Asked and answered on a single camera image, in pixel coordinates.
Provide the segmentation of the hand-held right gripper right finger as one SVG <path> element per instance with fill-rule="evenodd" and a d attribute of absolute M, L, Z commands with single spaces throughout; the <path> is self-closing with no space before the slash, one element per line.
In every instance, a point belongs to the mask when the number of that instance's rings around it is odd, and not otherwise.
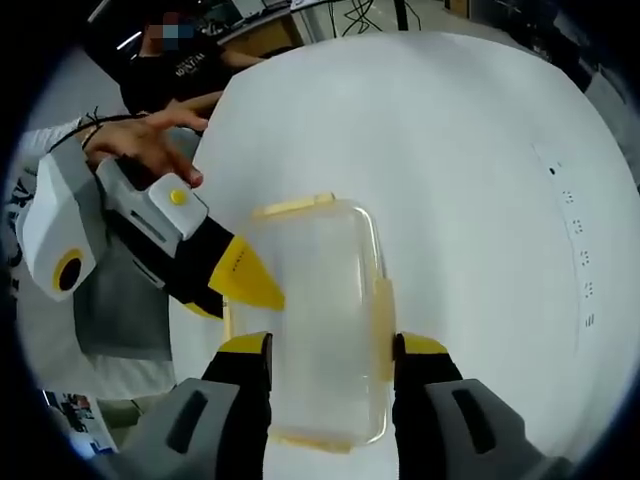
<path fill-rule="evenodd" d="M 392 422 L 401 479 L 566 479 L 572 464 L 546 456 L 523 418 L 477 379 L 464 378 L 438 341 L 393 340 Z"/>

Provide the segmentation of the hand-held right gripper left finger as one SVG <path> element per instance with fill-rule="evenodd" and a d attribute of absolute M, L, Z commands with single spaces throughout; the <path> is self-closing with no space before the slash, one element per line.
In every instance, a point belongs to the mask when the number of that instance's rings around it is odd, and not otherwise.
<path fill-rule="evenodd" d="M 272 335 L 223 343 L 145 414 L 117 455 L 119 479 L 261 479 L 271 425 Z"/>

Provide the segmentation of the person's left hand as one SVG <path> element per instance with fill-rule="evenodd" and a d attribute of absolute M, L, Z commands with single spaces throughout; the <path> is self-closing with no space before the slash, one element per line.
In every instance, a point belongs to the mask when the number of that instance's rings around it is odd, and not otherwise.
<path fill-rule="evenodd" d="M 202 132 L 207 125 L 207 120 L 190 110 L 165 109 L 139 119 L 103 123 L 92 136 L 86 137 L 83 150 L 93 166 L 112 155 L 143 165 L 152 181 L 173 173 L 196 188 L 203 182 L 202 173 L 170 142 L 165 131 L 188 127 Z"/>

